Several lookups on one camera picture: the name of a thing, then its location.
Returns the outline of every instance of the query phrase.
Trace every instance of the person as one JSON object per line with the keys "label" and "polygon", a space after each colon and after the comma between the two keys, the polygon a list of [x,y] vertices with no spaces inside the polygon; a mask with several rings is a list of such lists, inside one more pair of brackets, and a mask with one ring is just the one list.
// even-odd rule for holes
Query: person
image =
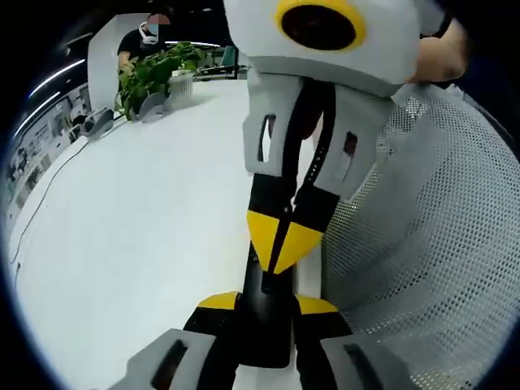
{"label": "person", "polygon": [[415,74],[409,83],[439,83],[455,80],[466,72],[470,61],[470,39],[453,19],[442,37],[421,39]]}
{"label": "person", "polygon": [[131,59],[143,59],[166,49],[166,32],[170,18],[165,13],[152,13],[139,28],[129,32],[119,44],[117,51],[119,70],[132,70]]}

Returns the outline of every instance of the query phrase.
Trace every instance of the ceiling light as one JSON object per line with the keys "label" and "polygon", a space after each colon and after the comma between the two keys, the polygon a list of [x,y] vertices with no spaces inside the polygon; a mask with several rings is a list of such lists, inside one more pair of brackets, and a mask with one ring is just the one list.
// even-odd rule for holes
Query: ceiling light
{"label": "ceiling light", "polygon": [[69,45],[71,45],[71,44],[73,44],[75,42],[78,42],[78,41],[80,41],[80,40],[82,40],[84,38],[90,37],[91,35],[94,35],[94,33],[93,32],[87,32],[86,34],[83,34],[83,35],[80,35],[79,37],[71,39],[69,42],[67,42],[65,44],[65,46],[69,46]]}
{"label": "ceiling light", "polygon": [[56,73],[54,73],[52,76],[47,77],[45,80],[41,82],[40,85],[38,85],[32,92],[29,94],[29,97],[31,97],[33,94],[36,93],[39,89],[43,88],[45,85],[49,84],[52,80],[54,80],[56,77],[62,75],[63,73],[70,71],[73,67],[77,67],[78,65],[84,63],[85,59],[80,59],[79,61],[76,61],[75,63],[71,63],[70,65],[66,66],[63,69],[60,69]]}
{"label": "ceiling light", "polygon": [[[187,42],[187,41],[166,41],[168,45],[174,45],[179,42]],[[204,42],[189,42],[194,46],[210,46],[210,47],[220,47],[220,45],[216,45],[215,43],[204,43]]]}
{"label": "ceiling light", "polygon": [[16,137],[18,135],[18,133],[20,132],[20,130],[22,129],[23,126],[25,126],[27,124],[27,122],[29,120],[31,120],[34,115],[36,115],[38,112],[40,112],[40,110],[45,107],[47,104],[49,104],[49,102],[56,98],[61,92],[57,92],[55,93],[54,95],[52,95],[51,97],[49,97],[47,100],[45,100],[36,110],[34,110],[31,114],[28,115],[27,118],[25,118],[25,120],[22,122],[22,124],[16,129],[15,131],[15,134],[13,134],[13,138]]}

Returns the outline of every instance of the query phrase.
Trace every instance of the gray plastic housing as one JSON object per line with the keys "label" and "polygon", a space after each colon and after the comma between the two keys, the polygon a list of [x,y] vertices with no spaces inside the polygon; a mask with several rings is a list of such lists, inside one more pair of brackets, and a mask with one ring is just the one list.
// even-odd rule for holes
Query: gray plastic housing
{"label": "gray plastic housing", "polygon": [[408,366],[373,336],[352,335],[321,341],[340,390],[418,390]]}
{"label": "gray plastic housing", "polygon": [[158,115],[164,114],[163,104],[166,99],[167,95],[165,93],[157,92],[149,95],[141,104],[137,119],[146,122],[147,120],[156,118]]}
{"label": "gray plastic housing", "polygon": [[81,126],[80,134],[90,140],[95,140],[103,133],[109,131],[113,126],[114,111],[105,108],[87,117],[83,126]]}
{"label": "gray plastic housing", "polygon": [[130,358],[127,373],[108,390],[154,390],[152,380],[166,355],[177,342],[187,348],[175,371],[170,389],[196,390],[204,361],[215,337],[171,329]]}
{"label": "gray plastic housing", "polygon": [[[281,176],[288,123],[302,84],[298,76],[249,71],[249,115],[243,126],[247,171]],[[335,90],[336,120],[331,144],[314,186],[349,200],[370,174],[375,163],[377,136],[396,107],[390,97],[377,97],[338,84]],[[275,116],[275,124],[269,156],[264,162],[258,159],[258,151],[267,115]],[[353,156],[345,152],[349,132],[357,138]]]}

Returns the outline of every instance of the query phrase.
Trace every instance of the yellow panel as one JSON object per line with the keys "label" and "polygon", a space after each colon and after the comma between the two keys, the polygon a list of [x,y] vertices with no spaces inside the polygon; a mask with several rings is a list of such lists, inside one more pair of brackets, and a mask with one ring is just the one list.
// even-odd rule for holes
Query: yellow panel
{"label": "yellow panel", "polygon": [[279,274],[305,257],[322,239],[323,233],[291,222],[284,246],[276,263],[275,273]]}
{"label": "yellow panel", "polygon": [[296,298],[300,304],[302,314],[323,314],[338,311],[332,303],[323,299],[304,297],[303,295],[296,295]]}
{"label": "yellow panel", "polygon": [[238,295],[237,291],[225,292],[224,294],[212,295],[198,304],[198,307],[207,307],[209,309],[235,309],[235,300]]}
{"label": "yellow panel", "polygon": [[264,271],[267,271],[267,268],[269,268],[269,260],[271,259],[271,252],[275,243],[278,222],[278,219],[257,213],[256,211],[248,210],[247,212],[249,235]]}
{"label": "yellow panel", "polygon": [[356,32],[356,37],[354,41],[341,50],[335,50],[335,51],[346,51],[346,50],[352,50],[356,47],[359,47],[366,38],[366,23],[365,19],[363,18],[362,14],[358,11],[358,9],[353,6],[352,4],[349,4],[346,0],[281,0],[278,3],[278,7],[275,13],[275,23],[278,29],[287,36],[284,29],[282,28],[282,19],[284,15],[292,10],[293,8],[300,7],[300,6],[321,6],[325,8],[329,8],[331,10],[336,11],[337,13],[343,15],[345,18],[347,18],[350,23],[354,27],[354,31]]}

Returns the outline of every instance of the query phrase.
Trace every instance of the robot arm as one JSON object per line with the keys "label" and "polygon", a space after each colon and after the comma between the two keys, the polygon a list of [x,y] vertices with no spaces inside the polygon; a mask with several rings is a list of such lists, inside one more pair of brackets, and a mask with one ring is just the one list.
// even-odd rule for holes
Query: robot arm
{"label": "robot arm", "polygon": [[[369,336],[352,335],[336,307],[296,296],[293,286],[294,266],[319,243],[338,201],[370,174],[376,137],[394,110],[390,96],[415,72],[413,1],[224,3],[233,41],[253,65],[243,127],[253,173],[244,288],[201,302],[183,331],[131,359],[112,390],[152,390],[158,376],[161,389],[231,390],[240,364],[287,366],[292,335],[304,390],[416,388],[405,363]],[[323,130],[297,190],[301,143],[316,112]]]}

